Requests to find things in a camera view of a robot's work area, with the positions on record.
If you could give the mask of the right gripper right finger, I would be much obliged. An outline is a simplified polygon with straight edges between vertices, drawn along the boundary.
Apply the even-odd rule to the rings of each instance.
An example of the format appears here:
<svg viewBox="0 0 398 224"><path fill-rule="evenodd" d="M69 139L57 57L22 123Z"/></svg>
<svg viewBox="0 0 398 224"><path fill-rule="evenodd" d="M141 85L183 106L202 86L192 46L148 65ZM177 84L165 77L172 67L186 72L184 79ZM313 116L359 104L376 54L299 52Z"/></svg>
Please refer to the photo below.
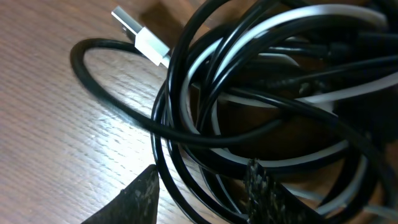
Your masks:
<svg viewBox="0 0 398 224"><path fill-rule="evenodd" d="M317 224L326 220L290 193L257 160L247 164L244 179L250 224Z"/></svg>

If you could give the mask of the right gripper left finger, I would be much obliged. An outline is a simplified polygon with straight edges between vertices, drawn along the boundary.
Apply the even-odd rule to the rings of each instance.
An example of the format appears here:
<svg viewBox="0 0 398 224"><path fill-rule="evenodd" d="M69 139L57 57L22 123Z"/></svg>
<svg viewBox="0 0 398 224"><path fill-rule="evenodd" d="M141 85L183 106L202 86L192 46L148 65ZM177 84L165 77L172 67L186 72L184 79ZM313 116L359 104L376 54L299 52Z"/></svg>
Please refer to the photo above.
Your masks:
<svg viewBox="0 0 398 224"><path fill-rule="evenodd" d="M154 224L157 222L159 192L157 166L151 164L82 224Z"/></svg>

